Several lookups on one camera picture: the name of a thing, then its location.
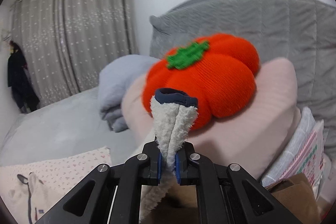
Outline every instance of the pumpkin-shaped pillow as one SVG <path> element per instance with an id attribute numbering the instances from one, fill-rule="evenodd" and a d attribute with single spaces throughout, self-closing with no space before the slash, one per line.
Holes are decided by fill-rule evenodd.
<path id="1" fill-rule="evenodd" d="M 151 112 L 155 90 L 182 90 L 198 99 L 192 129 L 206 125 L 212 115 L 231 116 L 244 108 L 255 92 L 259 56 L 247 40 L 229 34 L 197 38 L 187 47 L 170 50 L 149 70 L 142 103 Z"/>

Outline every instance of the curtain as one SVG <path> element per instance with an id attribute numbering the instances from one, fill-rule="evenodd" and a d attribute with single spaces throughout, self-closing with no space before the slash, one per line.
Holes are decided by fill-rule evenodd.
<path id="1" fill-rule="evenodd" d="M 131 0 L 18 0 L 12 39 L 48 105 L 98 85 L 114 59 L 137 53 Z"/>

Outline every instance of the black coat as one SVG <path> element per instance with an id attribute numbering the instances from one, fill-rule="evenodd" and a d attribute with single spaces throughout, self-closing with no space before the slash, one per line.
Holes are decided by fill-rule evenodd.
<path id="1" fill-rule="evenodd" d="M 24 71 L 26 59 L 21 49 L 17 47 L 16 45 L 14 52 L 8 59 L 8 86 L 12 87 L 13 98 L 19 108 L 22 108 L 26 103 L 30 110 L 34 111 L 40 100 Z"/>

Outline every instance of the green knitted leaf on pillow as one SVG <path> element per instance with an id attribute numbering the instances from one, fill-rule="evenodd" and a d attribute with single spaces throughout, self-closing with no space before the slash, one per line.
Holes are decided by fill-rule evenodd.
<path id="1" fill-rule="evenodd" d="M 185 69 L 203 58 L 204 51 L 209 49 L 209 41 L 192 42 L 187 47 L 179 47 L 176 54 L 168 55 L 168 69 Z"/>

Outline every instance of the brown fabric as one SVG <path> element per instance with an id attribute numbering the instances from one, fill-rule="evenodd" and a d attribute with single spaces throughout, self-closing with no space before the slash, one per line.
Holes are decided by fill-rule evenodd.
<path id="1" fill-rule="evenodd" d="M 266 189 L 303 224 L 321 223 L 314 193 L 304 174 L 280 180 Z"/>

